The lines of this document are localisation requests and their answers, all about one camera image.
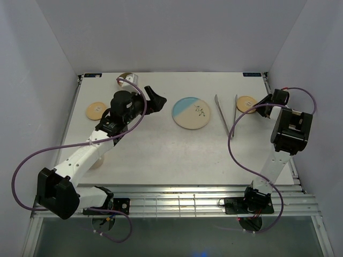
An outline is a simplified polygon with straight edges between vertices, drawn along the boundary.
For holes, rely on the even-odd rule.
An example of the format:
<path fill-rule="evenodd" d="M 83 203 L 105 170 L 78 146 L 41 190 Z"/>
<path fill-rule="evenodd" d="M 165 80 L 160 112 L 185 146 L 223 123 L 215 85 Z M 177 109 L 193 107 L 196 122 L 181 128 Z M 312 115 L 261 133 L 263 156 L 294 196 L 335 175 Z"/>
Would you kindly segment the ceramic food plate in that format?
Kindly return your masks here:
<path fill-rule="evenodd" d="M 178 100 L 171 111 L 174 122 L 188 130 L 197 130 L 206 126 L 211 119 L 211 109 L 202 99 L 185 97 Z"/>

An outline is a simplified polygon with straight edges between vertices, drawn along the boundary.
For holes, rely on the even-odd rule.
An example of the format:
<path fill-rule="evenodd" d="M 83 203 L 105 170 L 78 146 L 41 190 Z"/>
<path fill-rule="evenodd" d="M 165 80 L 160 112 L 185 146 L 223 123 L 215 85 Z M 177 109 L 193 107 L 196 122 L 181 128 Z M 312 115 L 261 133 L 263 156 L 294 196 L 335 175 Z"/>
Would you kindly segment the steel tongs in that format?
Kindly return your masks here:
<path fill-rule="evenodd" d="M 236 116 L 237 116 L 237 100 L 238 100 L 238 95 L 235 95 L 233 123 L 235 123 Z M 224 129 L 226 131 L 226 134 L 227 134 L 227 136 L 229 136 L 230 130 L 229 130 L 228 124 L 226 122 L 225 116 L 223 114 L 223 111 L 221 109 L 221 106 L 220 106 L 220 103 L 219 103 L 219 98 L 218 98 L 217 94 L 215 94 L 215 96 L 214 96 L 214 101 L 215 101 L 215 104 L 216 104 L 216 106 L 218 108 L 220 119 L 221 119 L 221 121 L 223 123 L 223 126 L 224 126 Z"/>

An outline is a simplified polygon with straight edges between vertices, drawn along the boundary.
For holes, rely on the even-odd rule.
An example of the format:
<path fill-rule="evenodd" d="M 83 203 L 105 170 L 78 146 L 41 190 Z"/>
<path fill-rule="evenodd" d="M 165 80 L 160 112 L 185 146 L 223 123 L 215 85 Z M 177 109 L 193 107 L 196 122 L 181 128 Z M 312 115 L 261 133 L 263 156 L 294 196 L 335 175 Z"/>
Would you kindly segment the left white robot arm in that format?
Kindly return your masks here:
<path fill-rule="evenodd" d="M 150 98 L 148 101 L 138 93 L 116 92 L 86 145 L 53 169 L 44 168 L 39 172 L 38 204 L 63 220 L 80 209 L 91 208 L 102 214 L 112 211 L 114 195 L 109 189 L 101 186 L 80 188 L 78 185 L 86 172 L 118 144 L 137 116 L 159 112 L 166 104 L 167 99 L 156 94 L 150 86 L 144 89 Z"/>

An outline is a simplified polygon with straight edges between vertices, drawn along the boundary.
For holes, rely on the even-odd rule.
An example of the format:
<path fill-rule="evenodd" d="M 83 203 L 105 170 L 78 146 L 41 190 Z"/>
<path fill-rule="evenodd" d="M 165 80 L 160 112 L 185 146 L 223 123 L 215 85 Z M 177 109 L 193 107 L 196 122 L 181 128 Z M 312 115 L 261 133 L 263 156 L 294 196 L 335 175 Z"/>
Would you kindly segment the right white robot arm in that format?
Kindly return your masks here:
<path fill-rule="evenodd" d="M 293 110 L 287 106 L 289 92 L 276 89 L 257 104 L 257 112 L 275 120 L 271 134 L 272 144 L 260 176 L 245 189 L 243 209 L 249 213 L 273 213 L 271 193 L 287 162 L 308 144 L 313 114 Z"/>

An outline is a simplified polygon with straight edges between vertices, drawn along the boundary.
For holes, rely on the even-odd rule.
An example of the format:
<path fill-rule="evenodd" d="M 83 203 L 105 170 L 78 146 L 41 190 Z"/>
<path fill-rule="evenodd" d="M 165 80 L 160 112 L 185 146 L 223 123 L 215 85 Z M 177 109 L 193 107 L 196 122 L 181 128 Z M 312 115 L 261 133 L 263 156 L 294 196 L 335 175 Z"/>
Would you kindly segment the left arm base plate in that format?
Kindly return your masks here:
<path fill-rule="evenodd" d="M 108 203 L 105 203 L 101 207 L 95 207 L 95 209 L 109 209 L 123 212 L 129 215 L 130 212 L 130 198 L 113 198 Z M 83 215 L 113 215 L 113 213 L 108 211 L 93 211 L 84 209 L 82 212 Z"/>

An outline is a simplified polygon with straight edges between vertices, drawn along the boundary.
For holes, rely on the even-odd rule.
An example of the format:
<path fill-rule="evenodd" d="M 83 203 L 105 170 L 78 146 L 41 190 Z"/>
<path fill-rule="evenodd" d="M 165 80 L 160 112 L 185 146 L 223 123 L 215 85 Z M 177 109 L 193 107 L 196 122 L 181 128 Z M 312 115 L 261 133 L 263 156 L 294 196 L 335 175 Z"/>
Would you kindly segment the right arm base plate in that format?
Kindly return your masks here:
<path fill-rule="evenodd" d="M 226 214 L 274 214 L 270 198 L 264 202 L 245 197 L 220 198 L 218 205 L 224 207 Z"/>

